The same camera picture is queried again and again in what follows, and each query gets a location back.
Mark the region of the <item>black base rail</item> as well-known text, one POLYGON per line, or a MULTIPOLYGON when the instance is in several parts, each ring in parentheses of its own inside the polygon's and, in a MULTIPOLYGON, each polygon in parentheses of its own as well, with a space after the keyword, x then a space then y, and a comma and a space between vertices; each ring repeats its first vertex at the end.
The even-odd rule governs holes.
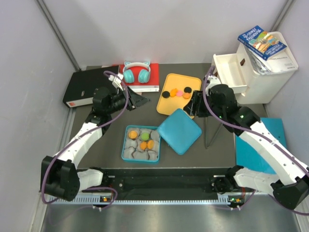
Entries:
POLYGON ((228 176, 230 168, 135 168, 105 169, 101 184, 136 189, 200 189, 205 192, 238 192, 241 187, 228 176))

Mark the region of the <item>green cookie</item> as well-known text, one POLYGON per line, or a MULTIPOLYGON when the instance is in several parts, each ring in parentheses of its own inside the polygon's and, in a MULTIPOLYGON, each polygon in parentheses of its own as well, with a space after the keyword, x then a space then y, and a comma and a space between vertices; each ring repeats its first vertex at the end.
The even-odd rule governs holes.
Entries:
POLYGON ((147 133, 147 132, 142 132, 142 133, 140 134, 140 138, 141 138, 141 140, 143 140, 143 141, 148 141, 148 140, 150 139, 150 134, 147 133))

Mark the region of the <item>pink cookie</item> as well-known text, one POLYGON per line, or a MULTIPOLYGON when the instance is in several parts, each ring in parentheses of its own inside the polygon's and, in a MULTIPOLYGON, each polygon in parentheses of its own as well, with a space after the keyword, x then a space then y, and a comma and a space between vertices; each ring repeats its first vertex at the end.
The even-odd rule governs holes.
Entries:
POLYGON ((183 92, 182 91, 178 91, 177 94, 176 94, 178 97, 181 97, 183 95, 183 92))

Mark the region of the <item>black cookie right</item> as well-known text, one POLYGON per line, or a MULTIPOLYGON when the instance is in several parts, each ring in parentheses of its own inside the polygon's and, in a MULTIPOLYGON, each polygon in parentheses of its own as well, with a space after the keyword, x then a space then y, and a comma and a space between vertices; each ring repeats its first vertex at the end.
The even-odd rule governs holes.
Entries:
POLYGON ((185 87, 184 88, 184 92, 185 93, 191 93, 192 92, 192 89, 190 87, 185 87))

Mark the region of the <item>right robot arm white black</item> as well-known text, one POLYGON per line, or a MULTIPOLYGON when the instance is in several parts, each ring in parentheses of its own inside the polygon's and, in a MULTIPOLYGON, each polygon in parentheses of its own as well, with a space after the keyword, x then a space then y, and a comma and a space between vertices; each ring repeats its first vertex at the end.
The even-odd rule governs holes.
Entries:
POLYGON ((190 116, 217 119, 236 137, 250 145, 275 171, 266 174, 236 165, 223 177, 214 178, 213 189, 220 193, 250 188, 274 198, 294 210, 309 194, 309 167, 292 155, 266 128, 249 107, 239 106, 234 91, 213 76, 204 77, 203 89, 193 91, 184 107, 190 116))

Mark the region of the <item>blue tin lid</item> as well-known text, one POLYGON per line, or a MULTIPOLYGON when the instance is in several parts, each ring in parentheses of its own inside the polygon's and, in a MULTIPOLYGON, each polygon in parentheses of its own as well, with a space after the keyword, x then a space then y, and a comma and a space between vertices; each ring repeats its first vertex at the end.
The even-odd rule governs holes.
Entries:
POLYGON ((183 155, 202 134, 197 123, 182 109, 167 117, 157 132, 178 155, 183 155))

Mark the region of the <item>black cookie left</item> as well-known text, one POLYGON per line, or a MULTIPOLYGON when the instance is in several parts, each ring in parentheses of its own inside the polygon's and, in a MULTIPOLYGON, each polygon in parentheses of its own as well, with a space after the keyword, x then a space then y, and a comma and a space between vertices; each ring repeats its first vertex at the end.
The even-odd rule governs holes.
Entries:
POLYGON ((162 92, 162 97, 167 99, 170 97, 170 93, 168 91, 164 91, 162 92))

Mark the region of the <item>blue cookie tin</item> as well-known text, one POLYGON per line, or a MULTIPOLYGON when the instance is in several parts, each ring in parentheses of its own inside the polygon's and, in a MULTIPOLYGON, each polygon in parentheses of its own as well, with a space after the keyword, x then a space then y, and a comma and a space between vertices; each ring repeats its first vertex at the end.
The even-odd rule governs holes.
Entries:
POLYGON ((157 163, 160 158, 160 143, 161 143, 161 137, 157 132, 157 127, 129 125, 127 126, 125 131, 121 158, 124 161, 128 162, 157 163), (139 136, 137 139, 132 140, 128 137, 128 133, 131 130, 138 132, 139 136), (150 134, 149 140, 154 140, 153 149, 146 148, 145 150, 142 150, 140 148, 140 143, 143 142, 143 140, 141 140, 140 138, 140 134, 142 132, 149 133, 150 134))

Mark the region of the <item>yellow tray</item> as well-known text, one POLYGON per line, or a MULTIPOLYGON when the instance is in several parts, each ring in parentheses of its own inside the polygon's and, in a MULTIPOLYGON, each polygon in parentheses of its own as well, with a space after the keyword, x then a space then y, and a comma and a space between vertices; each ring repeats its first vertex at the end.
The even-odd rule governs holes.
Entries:
POLYGON ((194 90, 200 90, 201 88, 201 80, 196 77, 181 75, 181 74, 175 74, 170 73, 166 76, 158 104, 156 107, 156 110, 158 113, 163 115, 171 115, 176 111, 177 109, 183 109, 190 101, 190 99, 184 99, 182 96, 178 97, 177 95, 175 97, 169 97, 169 98, 163 98, 162 92, 168 91, 170 92, 172 89, 177 89, 178 91, 182 91, 183 94, 184 88, 190 87, 192 89, 192 92, 190 93, 192 96, 192 93, 194 90))

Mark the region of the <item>orange flower cookie bottom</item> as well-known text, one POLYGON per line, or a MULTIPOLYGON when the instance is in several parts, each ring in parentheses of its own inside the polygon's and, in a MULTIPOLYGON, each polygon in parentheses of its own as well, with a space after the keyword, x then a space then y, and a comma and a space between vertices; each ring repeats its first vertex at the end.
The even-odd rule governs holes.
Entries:
POLYGON ((141 142, 141 143, 140 143, 140 148, 141 148, 142 150, 145 150, 145 149, 147 148, 147 142, 145 142, 145 141, 141 142))

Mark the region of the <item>blue folder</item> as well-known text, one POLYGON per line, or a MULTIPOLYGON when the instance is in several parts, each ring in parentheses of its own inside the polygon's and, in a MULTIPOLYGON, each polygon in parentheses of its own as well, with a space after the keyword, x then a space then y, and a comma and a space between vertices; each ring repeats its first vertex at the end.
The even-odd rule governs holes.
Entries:
MULTIPOLYGON (((281 118, 262 117, 268 131, 287 148, 283 122, 281 118)), ((266 174, 275 174, 271 166, 245 141, 236 136, 236 165, 266 174)))

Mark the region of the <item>orange flower cookie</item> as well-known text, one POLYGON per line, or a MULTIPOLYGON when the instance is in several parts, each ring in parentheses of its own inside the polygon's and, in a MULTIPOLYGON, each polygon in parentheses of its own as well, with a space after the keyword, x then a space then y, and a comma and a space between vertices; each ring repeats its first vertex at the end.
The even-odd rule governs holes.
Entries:
POLYGON ((185 93, 183 94, 183 98, 184 98, 184 99, 190 99, 190 98, 191 98, 191 94, 185 92, 185 93))
POLYGON ((141 148, 142 150, 145 150, 145 149, 147 148, 147 142, 145 142, 145 141, 141 142, 141 143, 140 143, 140 148, 141 148))
POLYGON ((178 90, 175 88, 175 89, 172 89, 169 93, 170 93, 170 97, 175 97, 177 95, 177 92, 178 90))

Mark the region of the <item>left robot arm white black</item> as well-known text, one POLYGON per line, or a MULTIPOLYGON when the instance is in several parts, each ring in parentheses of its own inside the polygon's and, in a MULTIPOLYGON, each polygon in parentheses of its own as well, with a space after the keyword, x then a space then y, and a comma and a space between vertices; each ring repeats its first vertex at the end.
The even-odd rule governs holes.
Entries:
POLYGON ((49 202, 45 196, 53 196, 56 200, 72 201, 79 192, 96 188, 106 191, 109 179, 97 168, 78 171, 78 165, 91 146, 108 130, 116 118, 112 114, 118 112, 120 117, 125 110, 135 110, 143 106, 149 99, 135 93, 125 84, 123 74, 111 71, 103 73, 117 92, 111 94, 105 87, 94 92, 93 107, 81 129, 71 141, 53 156, 46 156, 41 162, 41 199, 49 202))

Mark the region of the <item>orange flower cookie right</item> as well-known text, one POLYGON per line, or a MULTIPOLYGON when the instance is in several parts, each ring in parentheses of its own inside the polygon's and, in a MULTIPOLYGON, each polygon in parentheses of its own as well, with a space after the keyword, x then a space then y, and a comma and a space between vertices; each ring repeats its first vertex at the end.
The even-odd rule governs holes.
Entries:
POLYGON ((183 94, 183 98, 184 98, 184 99, 190 99, 190 98, 191 98, 191 94, 185 92, 185 93, 183 94))

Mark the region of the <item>round orange cookie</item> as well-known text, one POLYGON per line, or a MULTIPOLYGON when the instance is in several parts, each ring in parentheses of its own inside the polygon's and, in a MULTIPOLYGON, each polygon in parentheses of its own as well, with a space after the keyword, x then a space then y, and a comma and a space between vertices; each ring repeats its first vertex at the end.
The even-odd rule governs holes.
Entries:
POLYGON ((135 130, 132 130, 128 133, 128 137, 132 140, 137 139, 139 136, 138 132, 135 130))
POLYGON ((149 141, 147 142, 147 148, 148 148, 148 149, 153 149, 154 145, 155 145, 154 140, 149 140, 149 141))

